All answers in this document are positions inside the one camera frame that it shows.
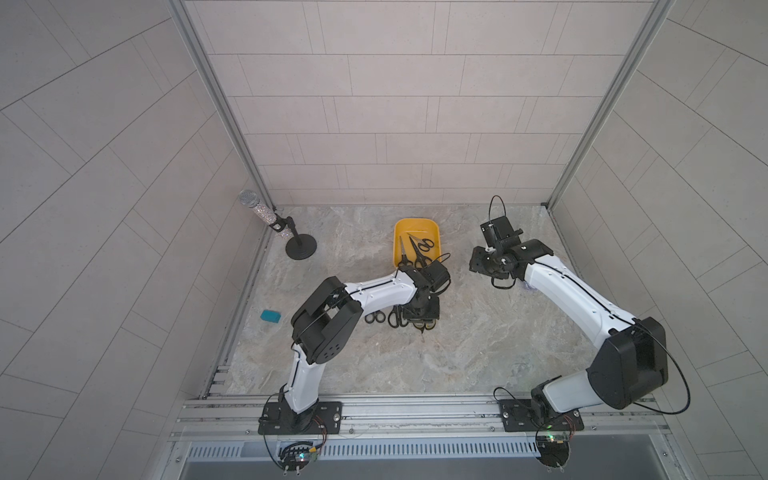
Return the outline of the large black handled scissors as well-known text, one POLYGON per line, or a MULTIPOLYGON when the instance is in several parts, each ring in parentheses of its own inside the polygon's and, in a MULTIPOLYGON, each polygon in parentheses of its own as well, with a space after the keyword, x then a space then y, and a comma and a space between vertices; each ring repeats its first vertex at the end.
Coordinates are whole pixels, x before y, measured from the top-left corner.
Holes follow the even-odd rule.
POLYGON ((416 269, 426 268, 431 263, 431 259, 424 255, 423 252, 416 249, 416 245, 412 239, 410 239, 409 242, 410 246, 407 246, 402 236, 398 238, 398 246, 400 249, 399 266, 411 266, 416 269))

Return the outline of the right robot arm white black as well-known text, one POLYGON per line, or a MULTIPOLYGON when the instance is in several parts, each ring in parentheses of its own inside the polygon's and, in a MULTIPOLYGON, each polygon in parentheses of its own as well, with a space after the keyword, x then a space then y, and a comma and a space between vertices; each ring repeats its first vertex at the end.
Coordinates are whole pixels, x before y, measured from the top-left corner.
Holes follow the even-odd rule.
POLYGON ((522 281, 546 295, 598 349, 583 371, 546 381, 531 391, 534 421, 542 425, 582 407, 605 404, 622 410, 662 387, 669 366, 678 367, 666 347, 664 327, 619 308, 571 272, 538 239, 505 216, 481 225, 487 245, 473 249, 472 272, 491 280, 522 281))

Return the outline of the yellow handled scissors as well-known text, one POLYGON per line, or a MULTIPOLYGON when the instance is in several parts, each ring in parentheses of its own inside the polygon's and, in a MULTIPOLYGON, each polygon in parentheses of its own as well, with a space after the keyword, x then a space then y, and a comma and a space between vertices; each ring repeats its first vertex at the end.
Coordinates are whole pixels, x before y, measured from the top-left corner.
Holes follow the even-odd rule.
POLYGON ((418 321, 414 321, 412 325, 421 333, 424 333, 425 331, 431 331, 436 327, 437 320, 436 319, 422 319, 418 321))

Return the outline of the black bladed black scissors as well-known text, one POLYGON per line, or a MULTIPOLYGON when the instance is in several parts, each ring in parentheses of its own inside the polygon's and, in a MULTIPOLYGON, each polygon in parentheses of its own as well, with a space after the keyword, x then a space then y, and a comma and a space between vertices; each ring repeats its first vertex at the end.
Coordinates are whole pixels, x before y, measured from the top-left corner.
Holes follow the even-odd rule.
POLYGON ((392 307, 387 316, 387 324, 394 329, 405 328, 409 326, 409 320, 404 317, 401 305, 392 307))

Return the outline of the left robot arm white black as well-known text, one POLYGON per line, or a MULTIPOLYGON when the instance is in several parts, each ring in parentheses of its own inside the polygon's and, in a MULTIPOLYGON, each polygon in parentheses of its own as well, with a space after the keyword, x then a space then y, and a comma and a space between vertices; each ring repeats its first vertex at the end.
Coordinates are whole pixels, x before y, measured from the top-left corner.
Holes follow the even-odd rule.
POLYGON ((261 434, 312 433, 320 428, 338 431, 333 418, 340 403, 319 401, 325 364, 345 347, 359 321, 410 325, 432 329, 440 315, 439 296, 450 286, 450 274, 439 261, 423 266, 405 263, 390 275, 361 283, 325 279, 291 319, 293 363, 286 385, 275 402, 265 405, 261 434))

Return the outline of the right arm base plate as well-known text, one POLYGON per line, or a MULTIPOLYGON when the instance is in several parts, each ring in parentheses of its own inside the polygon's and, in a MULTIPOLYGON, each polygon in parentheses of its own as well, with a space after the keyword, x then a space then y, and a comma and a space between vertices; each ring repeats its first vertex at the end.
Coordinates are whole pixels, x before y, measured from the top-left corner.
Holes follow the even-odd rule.
POLYGON ((566 432, 584 430, 578 410, 557 413, 530 399, 501 399, 497 401, 505 432, 566 432))

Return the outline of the small black handled scissors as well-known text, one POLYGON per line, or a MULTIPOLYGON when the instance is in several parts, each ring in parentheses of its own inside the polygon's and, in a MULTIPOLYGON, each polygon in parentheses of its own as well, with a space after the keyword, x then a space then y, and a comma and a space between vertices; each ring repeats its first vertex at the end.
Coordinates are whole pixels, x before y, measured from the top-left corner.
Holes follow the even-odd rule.
POLYGON ((374 311, 372 313, 367 314, 364 317, 364 321, 367 324, 373 324, 373 323, 385 323, 387 321, 387 315, 382 312, 381 310, 374 311))

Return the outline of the yellow plastic storage box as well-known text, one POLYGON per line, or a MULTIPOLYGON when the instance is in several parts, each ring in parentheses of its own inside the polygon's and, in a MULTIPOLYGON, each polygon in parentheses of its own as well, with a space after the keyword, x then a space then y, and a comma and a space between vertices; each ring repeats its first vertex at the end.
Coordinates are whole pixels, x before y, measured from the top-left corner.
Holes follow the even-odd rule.
POLYGON ((440 230, 435 221, 427 218, 404 218, 395 223, 395 267, 424 267, 442 255, 440 230))

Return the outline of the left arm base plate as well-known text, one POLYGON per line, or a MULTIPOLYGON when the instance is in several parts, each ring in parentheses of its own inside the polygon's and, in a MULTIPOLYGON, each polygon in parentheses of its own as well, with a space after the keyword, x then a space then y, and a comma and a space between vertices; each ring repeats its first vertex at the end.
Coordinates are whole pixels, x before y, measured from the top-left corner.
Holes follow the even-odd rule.
POLYGON ((268 402, 259 419, 259 435, 338 434, 342 419, 342 402, 318 401, 308 410, 295 413, 286 401, 268 402))

